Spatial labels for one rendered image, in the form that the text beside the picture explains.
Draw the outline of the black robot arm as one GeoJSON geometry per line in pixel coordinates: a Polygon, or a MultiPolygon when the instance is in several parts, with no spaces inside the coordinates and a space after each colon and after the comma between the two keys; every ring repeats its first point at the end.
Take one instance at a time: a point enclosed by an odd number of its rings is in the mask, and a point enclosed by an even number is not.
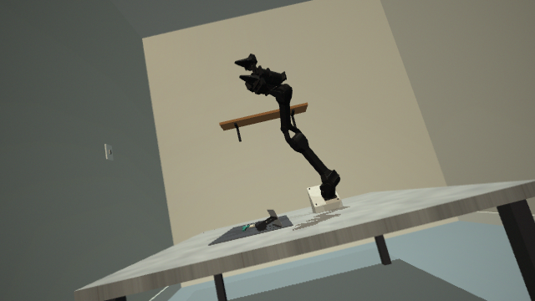
{"type": "Polygon", "coordinates": [[[328,201],[337,198],[336,186],[340,182],[339,174],[336,172],[336,170],[331,171],[325,166],[325,164],[309,147],[308,140],[305,135],[300,131],[300,129],[291,124],[290,100],[292,98],[293,89],[289,84],[282,84],[282,82],[286,79],[287,75],[285,74],[285,71],[283,71],[281,74],[273,72],[273,80],[270,84],[267,84],[267,87],[262,94],[265,94],[266,96],[270,94],[276,98],[280,110],[280,129],[284,134],[285,140],[295,151],[301,153],[321,176],[322,185],[319,188],[324,200],[328,201]],[[291,138],[288,132],[289,130],[294,132],[296,135],[291,138]]]}

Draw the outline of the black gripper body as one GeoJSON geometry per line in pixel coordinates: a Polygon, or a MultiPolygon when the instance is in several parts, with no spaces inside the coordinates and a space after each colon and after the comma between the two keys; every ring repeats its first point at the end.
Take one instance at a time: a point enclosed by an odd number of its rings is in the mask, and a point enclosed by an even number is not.
{"type": "Polygon", "coordinates": [[[260,82],[254,92],[255,94],[261,94],[267,87],[267,84],[270,84],[272,82],[273,72],[269,68],[263,69],[261,65],[257,67],[257,59],[255,54],[249,54],[249,56],[252,56],[252,62],[248,66],[247,70],[252,70],[253,75],[259,75],[260,82]]]}

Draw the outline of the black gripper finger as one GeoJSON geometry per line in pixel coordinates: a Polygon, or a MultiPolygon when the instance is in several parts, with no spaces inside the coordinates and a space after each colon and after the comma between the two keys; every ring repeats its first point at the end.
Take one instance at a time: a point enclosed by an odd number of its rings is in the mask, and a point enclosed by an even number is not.
{"type": "Polygon", "coordinates": [[[259,75],[240,75],[239,78],[250,84],[253,91],[257,88],[257,85],[260,82],[259,75]]]}
{"type": "Polygon", "coordinates": [[[248,66],[250,65],[251,62],[252,62],[252,56],[249,56],[248,58],[240,59],[240,60],[235,61],[234,64],[237,64],[237,65],[240,65],[240,66],[244,67],[245,70],[247,71],[247,68],[248,68],[248,66]]]}

